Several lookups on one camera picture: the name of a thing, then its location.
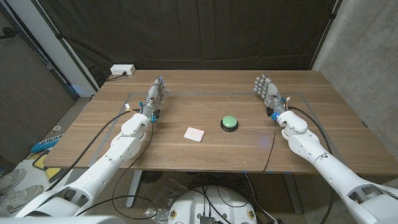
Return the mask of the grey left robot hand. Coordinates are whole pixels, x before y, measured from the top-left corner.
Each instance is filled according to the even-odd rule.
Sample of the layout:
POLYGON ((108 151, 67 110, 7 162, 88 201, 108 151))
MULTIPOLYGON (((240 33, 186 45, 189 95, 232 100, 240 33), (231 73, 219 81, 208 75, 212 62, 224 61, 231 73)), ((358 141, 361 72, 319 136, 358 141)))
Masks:
POLYGON ((162 75, 159 75, 149 88, 146 100, 142 105, 141 114, 148 117, 151 123, 159 119, 162 101, 169 91, 162 75))

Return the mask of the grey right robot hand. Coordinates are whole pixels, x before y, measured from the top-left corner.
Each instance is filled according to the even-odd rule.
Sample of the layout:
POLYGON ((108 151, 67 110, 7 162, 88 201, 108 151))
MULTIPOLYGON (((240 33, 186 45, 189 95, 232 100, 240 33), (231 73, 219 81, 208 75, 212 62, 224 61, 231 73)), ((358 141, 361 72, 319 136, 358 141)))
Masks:
POLYGON ((265 74, 254 81, 254 91, 262 98, 266 105, 266 113, 274 121, 287 111, 286 99, 283 98, 272 80, 265 74))

